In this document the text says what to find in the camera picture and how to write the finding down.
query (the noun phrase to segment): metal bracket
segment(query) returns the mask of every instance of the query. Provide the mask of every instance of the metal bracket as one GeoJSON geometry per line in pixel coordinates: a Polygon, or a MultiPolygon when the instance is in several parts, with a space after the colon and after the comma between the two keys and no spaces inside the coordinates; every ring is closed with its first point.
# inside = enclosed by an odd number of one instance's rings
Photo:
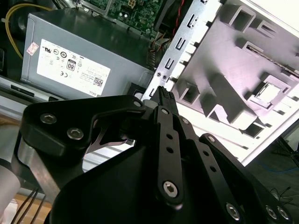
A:
{"type": "Polygon", "coordinates": [[[156,107],[156,145],[158,151],[157,188],[167,205],[179,210],[184,190],[178,132],[173,129],[173,115],[163,106],[156,107]]]}
{"type": "Polygon", "coordinates": [[[48,200],[54,203],[61,188],[75,177],[83,174],[82,161],[71,167],[53,164],[51,159],[40,155],[35,149],[21,139],[17,152],[18,159],[28,166],[48,200]]]}
{"type": "Polygon", "coordinates": [[[227,183],[235,183],[235,186],[230,185],[230,188],[234,189],[239,203],[242,203],[246,214],[254,219],[254,223],[276,223],[277,221],[292,223],[278,210],[281,208],[288,217],[291,217],[286,212],[286,208],[214,136],[204,134],[199,140],[211,149],[227,183]]]}
{"type": "Polygon", "coordinates": [[[174,68],[180,63],[180,58],[185,53],[186,47],[192,40],[196,30],[205,27],[208,19],[210,19],[211,5],[213,5],[212,1],[205,1],[205,3],[200,0],[192,1],[142,100],[150,99],[158,86],[166,85],[174,68]]]}
{"type": "Polygon", "coordinates": [[[180,133],[183,134],[180,139],[181,145],[188,149],[188,154],[191,156],[190,160],[194,161],[199,176],[206,176],[209,180],[208,185],[215,193],[215,200],[218,201],[220,209],[224,217],[231,216],[231,223],[245,223],[242,209],[235,201],[234,196],[218,166],[216,159],[213,156],[211,149],[201,142],[195,134],[191,123],[183,118],[178,117],[177,124],[179,124],[180,133]]]}
{"type": "Polygon", "coordinates": [[[23,114],[21,132],[28,145],[51,156],[82,159],[92,142],[94,122],[106,116],[128,113],[142,114],[145,106],[134,96],[88,98],[83,100],[56,101],[49,104],[33,104],[23,114]],[[43,114],[51,114],[56,122],[43,122],[43,114]],[[69,138],[70,128],[79,129],[82,137],[69,138]]]}

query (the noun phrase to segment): wooden surface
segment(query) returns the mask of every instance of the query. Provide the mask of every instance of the wooden surface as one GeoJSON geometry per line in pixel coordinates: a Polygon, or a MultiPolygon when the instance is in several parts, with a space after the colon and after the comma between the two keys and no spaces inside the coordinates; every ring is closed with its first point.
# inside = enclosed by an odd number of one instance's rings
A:
{"type": "MultiPolygon", "coordinates": [[[[25,201],[27,197],[23,196],[23,195],[15,195],[14,199],[17,201],[18,203],[18,208],[22,205],[22,203],[25,201]]],[[[19,217],[22,215],[23,211],[27,208],[28,204],[29,204],[30,200],[26,203],[26,205],[24,206],[24,208],[22,209],[19,217]]],[[[25,216],[25,218],[22,221],[22,224],[29,224],[33,218],[33,216],[35,215],[37,208],[40,204],[41,200],[36,199],[34,201],[34,203],[32,204],[30,210],[28,211],[27,215],[25,216]]],[[[39,215],[35,221],[35,224],[43,224],[44,220],[46,219],[48,213],[50,212],[52,208],[52,205],[48,202],[44,202],[43,203],[43,207],[41,208],[39,215]]]]}
{"type": "Polygon", "coordinates": [[[19,121],[0,114],[0,125],[20,125],[19,121]]]}

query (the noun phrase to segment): sticker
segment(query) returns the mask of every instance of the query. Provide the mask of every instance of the sticker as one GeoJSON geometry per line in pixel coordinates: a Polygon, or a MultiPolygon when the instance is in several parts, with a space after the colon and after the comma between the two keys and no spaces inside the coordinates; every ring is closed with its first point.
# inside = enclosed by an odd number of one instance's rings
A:
{"type": "Polygon", "coordinates": [[[71,88],[100,96],[110,68],[42,39],[37,73],[71,88]]]}
{"type": "Polygon", "coordinates": [[[28,52],[28,54],[33,56],[38,48],[39,46],[36,43],[32,42],[26,51],[28,52]]]}

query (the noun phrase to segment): barcode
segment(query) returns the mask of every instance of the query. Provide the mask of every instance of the barcode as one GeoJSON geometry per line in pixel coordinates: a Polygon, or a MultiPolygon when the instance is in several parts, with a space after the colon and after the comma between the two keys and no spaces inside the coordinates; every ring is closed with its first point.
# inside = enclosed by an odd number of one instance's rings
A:
{"type": "Polygon", "coordinates": [[[101,80],[100,78],[94,78],[94,80],[93,80],[93,84],[94,85],[97,85],[98,87],[102,87],[102,85],[103,85],[103,80],[101,80]]]}

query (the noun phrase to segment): green circuit board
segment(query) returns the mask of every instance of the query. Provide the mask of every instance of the green circuit board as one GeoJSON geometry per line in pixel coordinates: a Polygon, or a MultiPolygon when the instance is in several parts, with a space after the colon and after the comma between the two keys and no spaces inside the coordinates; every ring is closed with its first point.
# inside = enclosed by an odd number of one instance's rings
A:
{"type": "MultiPolygon", "coordinates": [[[[105,10],[109,0],[87,0],[105,10]]],[[[154,22],[163,0],[113,0],[108,17],[117,19],[149,36],[156,35],[154,22]]]]}

